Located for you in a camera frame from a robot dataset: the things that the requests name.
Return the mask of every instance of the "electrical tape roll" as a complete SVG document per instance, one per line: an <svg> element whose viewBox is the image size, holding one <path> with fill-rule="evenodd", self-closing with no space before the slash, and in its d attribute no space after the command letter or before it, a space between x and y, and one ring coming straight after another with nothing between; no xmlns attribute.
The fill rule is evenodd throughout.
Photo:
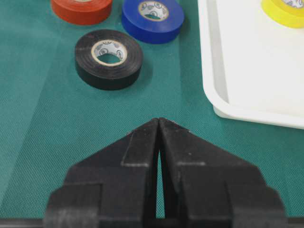
<svg viewBox="0 0 304 228"><path fill-rule="evenodd" d="M264 12L276 22L290 28L304 28L302 0L262 0Z"/></svg>
<svg viewBox="0 0 304 228"><path fill-rule="evenodd" d="M119 58L117 63L98 59L104 54ZM130 36L114 30L97 30L79 39L75 47L78 75L98 89L117 90L133 84L139 76L143 52Z"/></svg>
<svg viewBox="0 0 304 228"><path fill-rule="evenodd" d="M124 29L146 43L162 44L175 39L184 18L175 0L125 0L123 4Z"/></svg>
<svg viewBox="0 0 304 228"><path fill-rule="evenodd" d="M112 0L51 0L54 13L72 24L93 25L107 19Z"/></svg>

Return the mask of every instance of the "plastic tray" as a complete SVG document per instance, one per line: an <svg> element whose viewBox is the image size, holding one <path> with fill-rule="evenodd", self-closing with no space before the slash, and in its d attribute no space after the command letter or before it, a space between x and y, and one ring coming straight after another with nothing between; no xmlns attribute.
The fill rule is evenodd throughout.
<svg viewBox="0 0 304 228"><path fill-rule="evenodd" d="M304 29L261 0L199 0L203 87L217 115L304 129Z"/></svg>

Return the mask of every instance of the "green fabric surface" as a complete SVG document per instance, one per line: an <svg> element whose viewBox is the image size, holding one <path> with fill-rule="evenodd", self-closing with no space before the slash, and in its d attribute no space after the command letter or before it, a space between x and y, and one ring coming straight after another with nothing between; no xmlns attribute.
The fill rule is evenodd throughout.
<svg viewBox="0 0 304 228"><path fill-rule="evenodd" d="M179 3L186 15L180 35L163 45L139 42L139 79L102 91L77 75L74 46L92 30L125 32L122 0L106 21L86 27L59 19L49 0L1 1L0 217L43 217L71 165L161 116L257 165L287 214L304 215L304 131L215 115L202 88L197 2Z"/></svg>

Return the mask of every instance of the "yellow electrical tape roll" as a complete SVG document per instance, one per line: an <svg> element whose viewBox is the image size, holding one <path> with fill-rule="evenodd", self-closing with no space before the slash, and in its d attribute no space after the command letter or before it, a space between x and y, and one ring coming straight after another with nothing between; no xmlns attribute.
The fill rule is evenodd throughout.
<svg viewBox="0 0 304 228"><path fill-rule="evenodd" d="M269 17L282 25L304 28L302 0L262 0L262 8Z"/></svg>

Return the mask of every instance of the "tape core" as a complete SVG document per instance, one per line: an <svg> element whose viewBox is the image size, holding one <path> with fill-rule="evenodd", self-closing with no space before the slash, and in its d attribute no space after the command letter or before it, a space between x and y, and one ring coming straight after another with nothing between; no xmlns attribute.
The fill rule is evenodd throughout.
<svg viewBox="0 0 304 228"><path fill-rule="evenodd" d="M92 0L74 0L74 1L87 2L87 1L92 1Z"/></svg>
<svg viewBox="0 0 304 228"><path fill-rule="evenodd" d="M303 8L304 3L302 0L282 0L286 5L291 6L293 8Z"/></svg>
<svg viewBox="0 0 304 228"><path fill-rule="evenodd" d="M152 21L163 21L169 16L168 8L158 1L143 1L138 6L140 15Z"/></svg>
<svg viewBox="0 0 304 228"><path fill-rule="evenodd" d="M100 40L95 43L92 47L91 54L97 63L109 67L114 67L122 64L128 56L127 49L122 43L110 39ZM104 54L114 55L118 57L120 61L117 63L105 63L98 59L99 56L102 56Z"/></svg>

